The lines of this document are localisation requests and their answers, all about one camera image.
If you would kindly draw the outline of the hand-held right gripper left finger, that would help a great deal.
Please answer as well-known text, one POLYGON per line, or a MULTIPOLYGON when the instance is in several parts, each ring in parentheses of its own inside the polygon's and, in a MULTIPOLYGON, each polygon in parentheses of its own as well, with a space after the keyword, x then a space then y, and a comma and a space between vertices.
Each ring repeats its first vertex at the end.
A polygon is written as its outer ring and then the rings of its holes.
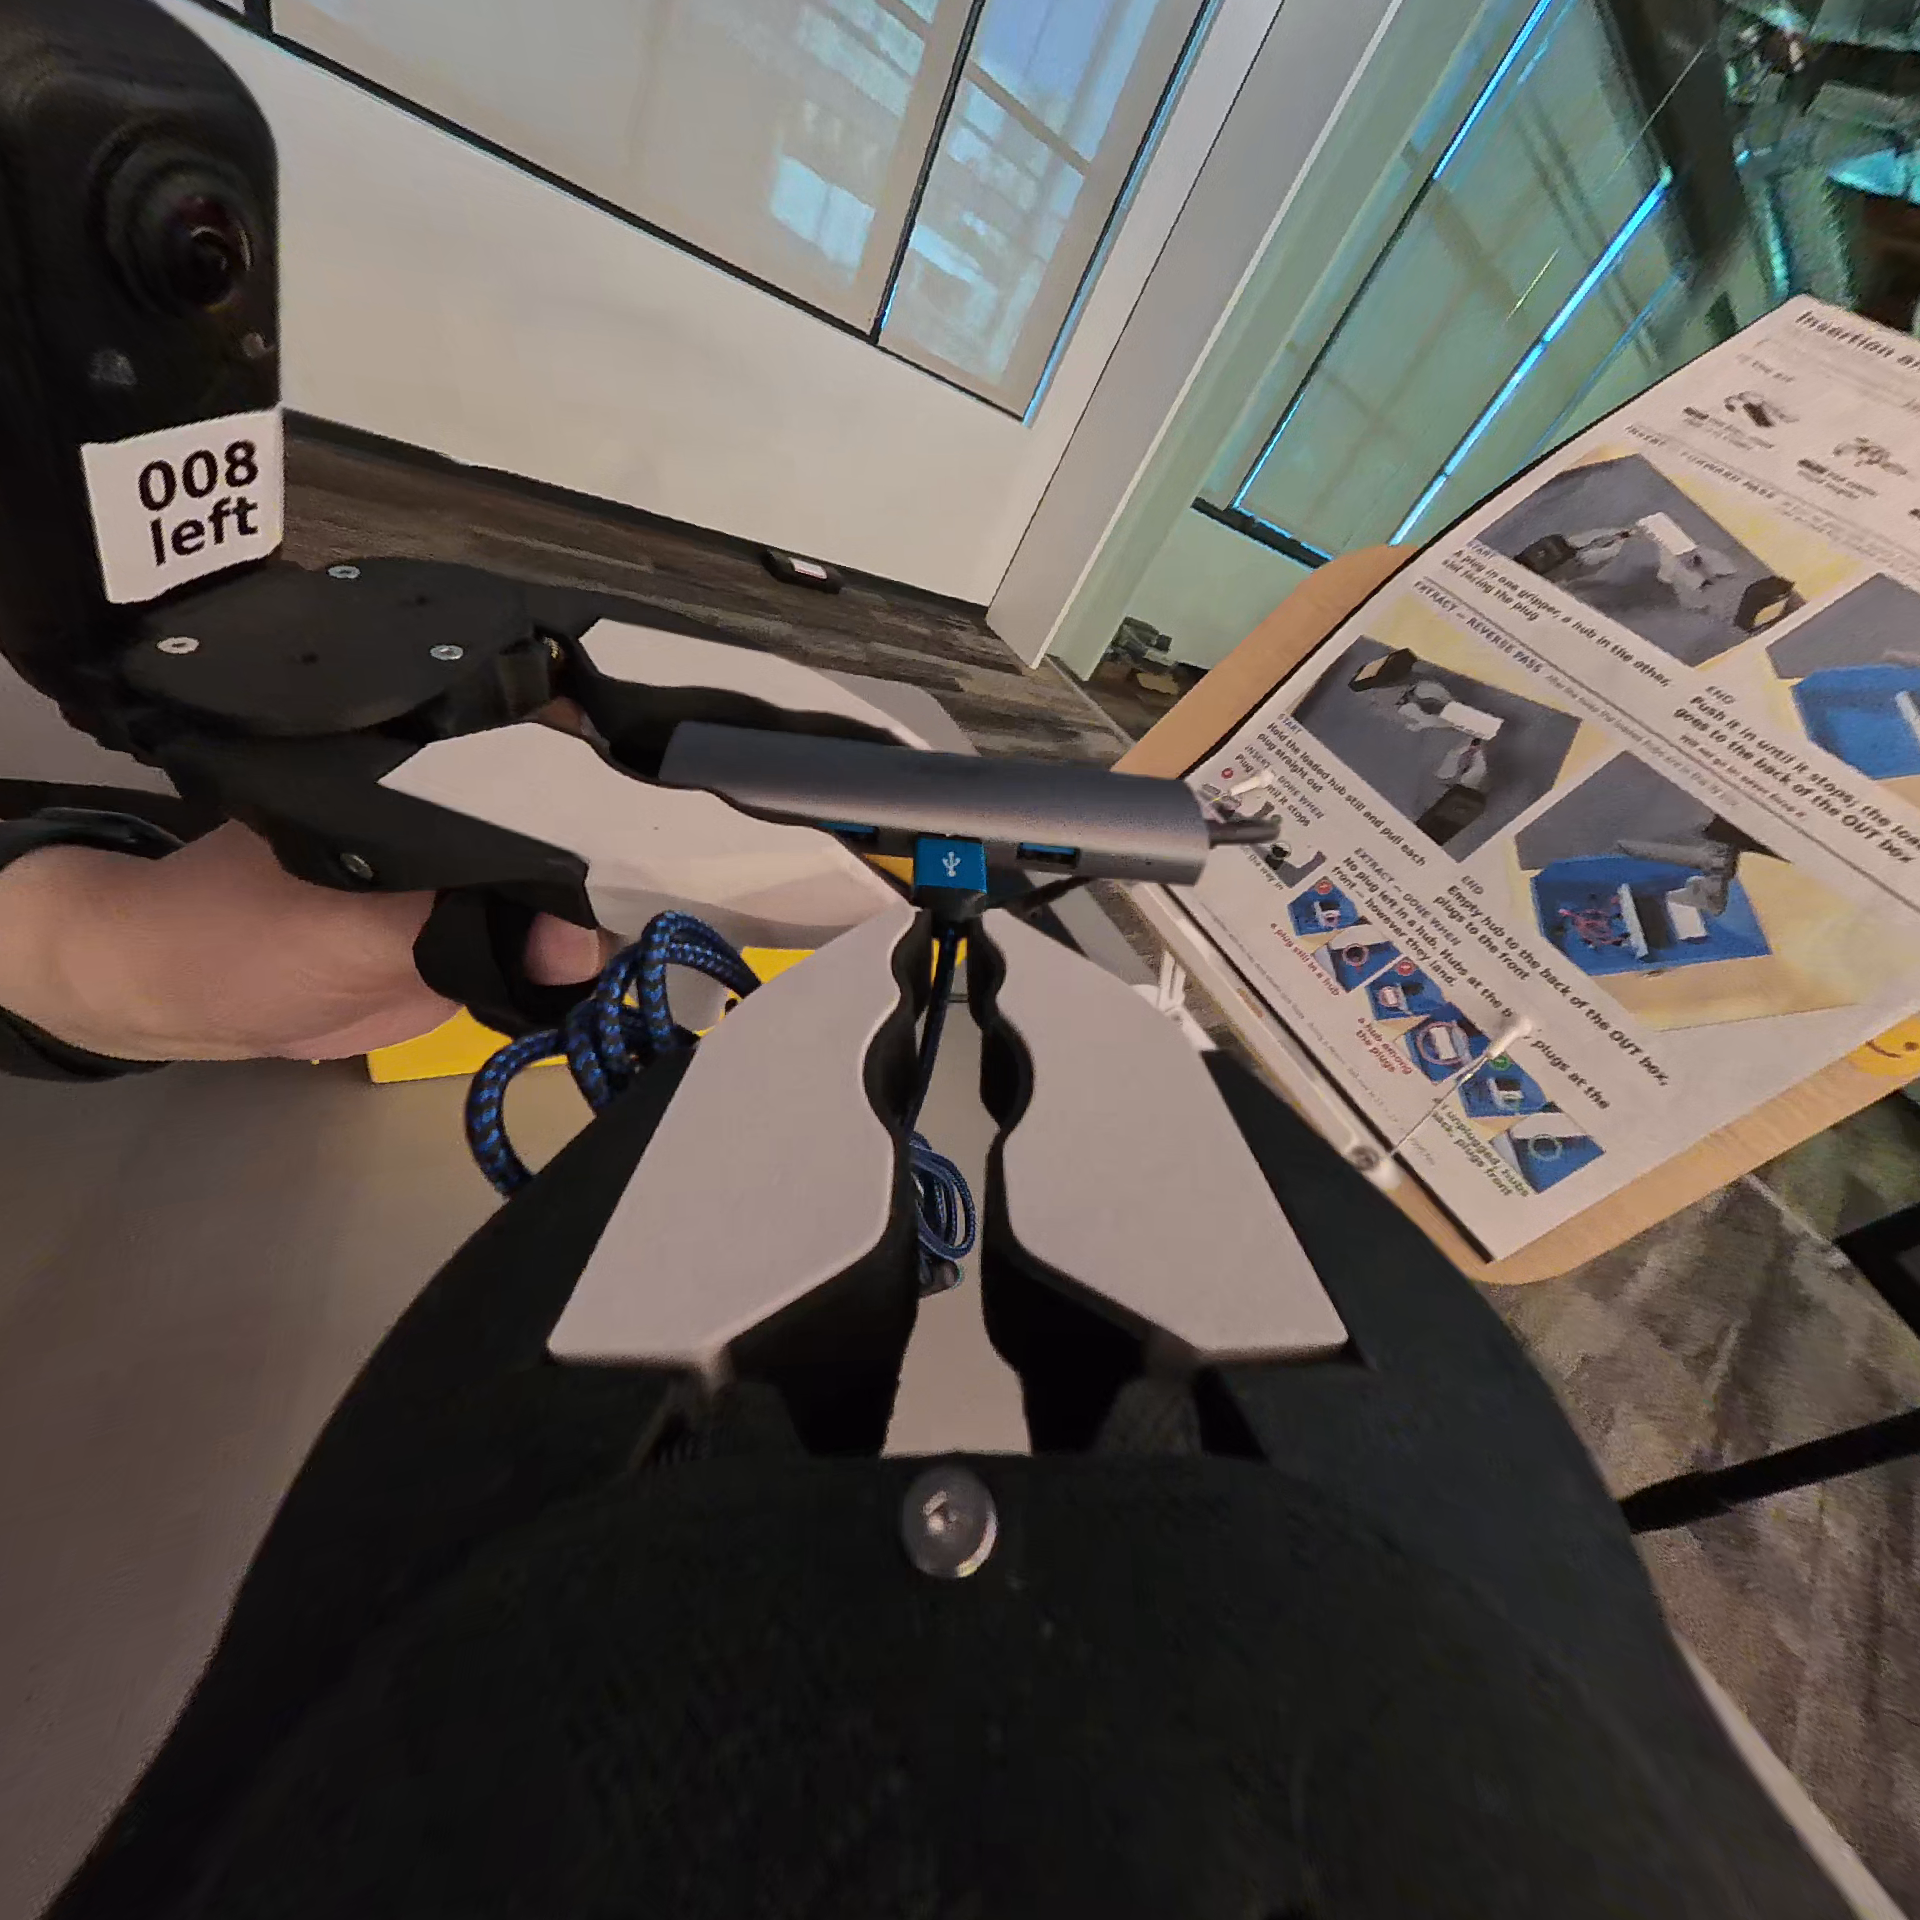
POLYGON ((699 1045, 547 1348, 887 1421, 919 1316, 904 1103, 925 912, 885 911, 699 1045))

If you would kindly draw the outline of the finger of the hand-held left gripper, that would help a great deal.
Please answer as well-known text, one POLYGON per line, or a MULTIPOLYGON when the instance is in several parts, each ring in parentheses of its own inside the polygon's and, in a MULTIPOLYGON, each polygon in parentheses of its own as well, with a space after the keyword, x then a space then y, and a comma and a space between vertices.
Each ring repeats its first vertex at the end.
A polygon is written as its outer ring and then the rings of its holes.
POLYGON ((589 688, 632 698, 642 723, 711 718, 803 733, 821 723, 828 733, 876 733, 925 752, 955 749, 955 721, 923 688, 814 669, 734 641, 599 618, 575 644, 575 660, 589 688))
POLYGON ((630 937, 684 911, 734 947, 828 947, 904 909, 892 881, 829 834, 642 782, 550 726, 430 742, 382 786, 585 859, 599 927, 630 937))

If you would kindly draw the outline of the person's left hand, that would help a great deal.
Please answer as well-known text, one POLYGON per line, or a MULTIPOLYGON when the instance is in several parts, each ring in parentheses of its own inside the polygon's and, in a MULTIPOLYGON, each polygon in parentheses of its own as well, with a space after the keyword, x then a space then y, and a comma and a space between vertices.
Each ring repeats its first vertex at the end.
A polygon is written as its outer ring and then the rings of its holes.
POLYGON ((59 847, 56 1036, 125 1062, 351 1060, 459 1004, 419 973, 434 896, 350 896, 226 827, 158 862, 59 847))

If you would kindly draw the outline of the yellow plastic bin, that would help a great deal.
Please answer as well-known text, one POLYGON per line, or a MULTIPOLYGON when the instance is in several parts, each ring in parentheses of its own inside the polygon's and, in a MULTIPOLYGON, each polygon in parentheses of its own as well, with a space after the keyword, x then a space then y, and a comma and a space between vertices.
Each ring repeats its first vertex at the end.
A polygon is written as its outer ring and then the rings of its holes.
MULTIPOLYGON (((807 947, 742 947, 742 962, 758 979, 776 979, 781 973, 810 957, 807 947)), ((471 1078, 508 1039, 468 1011, 459 1011, 430 1034, 407 1045, 374 1048, 366 1055, 366 1078, 374 1087, 413 1087, 434 1082, 471 1078)))

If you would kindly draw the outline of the instruction poster board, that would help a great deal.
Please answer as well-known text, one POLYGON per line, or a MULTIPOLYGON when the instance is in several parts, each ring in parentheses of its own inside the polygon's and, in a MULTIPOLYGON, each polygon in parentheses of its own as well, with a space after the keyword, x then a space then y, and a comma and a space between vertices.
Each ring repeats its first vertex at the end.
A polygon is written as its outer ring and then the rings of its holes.
POLYGON ((1794 296, 1138 744, 1268 847, 1169 962, 1527 1282, 1915 1088, 1919 347, 1794 296))

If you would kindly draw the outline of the grey metal USB hub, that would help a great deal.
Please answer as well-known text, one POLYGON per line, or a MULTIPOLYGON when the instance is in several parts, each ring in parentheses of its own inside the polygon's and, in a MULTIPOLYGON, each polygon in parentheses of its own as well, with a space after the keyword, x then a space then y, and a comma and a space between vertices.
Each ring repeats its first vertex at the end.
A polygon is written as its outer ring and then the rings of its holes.
POLYGON ((977 843, 991 874, 1194 883, 1212 854, 1212 825, 1181 780, 935 752, 850 714, 685 718, 663 739, 656 780, 763 821, 824 829, 852 850, 977 843))

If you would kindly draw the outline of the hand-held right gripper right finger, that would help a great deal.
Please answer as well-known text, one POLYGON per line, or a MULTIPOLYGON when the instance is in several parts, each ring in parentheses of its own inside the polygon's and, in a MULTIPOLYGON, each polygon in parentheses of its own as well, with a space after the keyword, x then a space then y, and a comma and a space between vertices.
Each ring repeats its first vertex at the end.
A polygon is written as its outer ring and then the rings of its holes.
POLYGON ((1030 1421, 1348 1347, 1212 1057, 1165 1011, 997 909, 974 933, 974 1020, 995 1123, 981 1305, 1030 1421))

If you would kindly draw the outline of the black wristband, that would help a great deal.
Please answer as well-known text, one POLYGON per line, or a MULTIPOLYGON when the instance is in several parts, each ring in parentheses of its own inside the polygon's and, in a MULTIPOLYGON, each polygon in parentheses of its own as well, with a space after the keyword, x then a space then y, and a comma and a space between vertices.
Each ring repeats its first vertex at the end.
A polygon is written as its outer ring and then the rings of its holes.
MULTIPOLYGON (((79 847, 130 859, 158 862, 186 842, 152 820, 119 810, 52 807, 4 825, 4 869, 36 850, 79 847)), ((104 1087, 162 1071, 165 1063, 125 1062, 79 1048, 4 1006, 4 1073, 52 1087, 104 1087)))

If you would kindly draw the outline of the person's left forearm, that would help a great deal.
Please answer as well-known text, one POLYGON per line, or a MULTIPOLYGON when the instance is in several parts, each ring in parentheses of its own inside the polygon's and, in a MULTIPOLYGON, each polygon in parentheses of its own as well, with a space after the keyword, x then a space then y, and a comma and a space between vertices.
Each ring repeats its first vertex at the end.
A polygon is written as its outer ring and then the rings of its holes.
POLYGON ((58 848, 41 847, 4 872, 4 1011, 6 1021, 36 1036, 52 1036, 59 1011, 58 855, 58 848))

